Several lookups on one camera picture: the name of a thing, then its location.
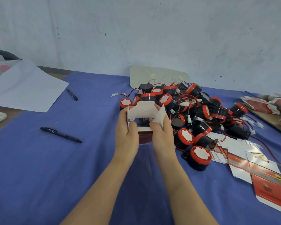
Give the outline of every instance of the pen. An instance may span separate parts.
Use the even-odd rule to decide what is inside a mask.
[[[57,136],[61,136],[63,138],[66,138],[68,140],[71,140],[71,141],[74,141],[74,142],[78,142],[78,143],[82,143],[81,140],[75,138],[75,137],[72,137],[72,136],[68,136],[68,135],[64,135],[64,134],[61,134],[59,133],[57,130],[54,130],[54,129],[50,129],[48,127],[41,127],[40,128],[41,130],[45,131],[45,132],[49,132],[49,133],[52,133],[54,135],[57,135]]]
[[[68,91],[68,93],[70,93],[70,95],[73,97],[73,99],[75,99],[75,101],[78,100],[78,98],[76,97],[76,95],[74,95],[74,94],[70,91],[70,89],[67,89],[67,91]]]

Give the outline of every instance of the hand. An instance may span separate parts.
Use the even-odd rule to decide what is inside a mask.
[[[155,104],[155,107],[160,110],[160,106]],[[157,159],[176,158],[173,128],[171,126],[169,117],[165,115],[163,119],[163,130],[161,126],[152,122],[150,118],[150,127],[153,130],[152,142]]]
[[[116,144],[113,158],[132,164],[139,147],[138,125],[133,121],[127,127],[127,108],[121,110],[116,125]]]

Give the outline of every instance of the forearm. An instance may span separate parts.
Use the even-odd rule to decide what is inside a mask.
[[[113,159],[61,224],[108,224],[129,167],[129,163]]]
[[[176,225],[218,224],[193,187],[176,157],[157,159]]]

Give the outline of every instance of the wall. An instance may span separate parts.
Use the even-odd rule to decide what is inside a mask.
[[[0,48],[35,64],[281,93],[281,0],[0,0]]]

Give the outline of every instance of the blue tablecloth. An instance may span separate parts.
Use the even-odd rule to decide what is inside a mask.
[[[47,113],[25,111],[0,131],[0,224],[59,224],[111,161],[124,76],[73,72]],[[230,107],[246,92],[204,88]],[[281,133],[263,121],[256,127],[281,161]],[[39,130],[48,126],[83,141],[75,143]],[[263,153],[270,159],[264,148]],[[281,212],[260,203],[253,186],[234,178],[227,165],[211,162],[204,172],[177,157],[219,224],[281,224]],[[110,224],[173,224],[152,144],[141,145],[120,189]]]

